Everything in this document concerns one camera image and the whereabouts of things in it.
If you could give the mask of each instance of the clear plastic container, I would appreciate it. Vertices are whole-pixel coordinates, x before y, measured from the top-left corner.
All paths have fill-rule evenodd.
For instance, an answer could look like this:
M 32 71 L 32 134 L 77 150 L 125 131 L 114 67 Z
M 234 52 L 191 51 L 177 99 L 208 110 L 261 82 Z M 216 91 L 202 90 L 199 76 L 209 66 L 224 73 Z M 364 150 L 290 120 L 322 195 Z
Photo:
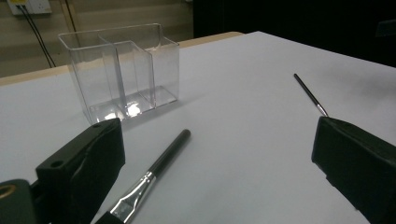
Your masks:
M 133 118 L 178 98 L 178 43 L 160 24 L 60 34 L 91 124 Z

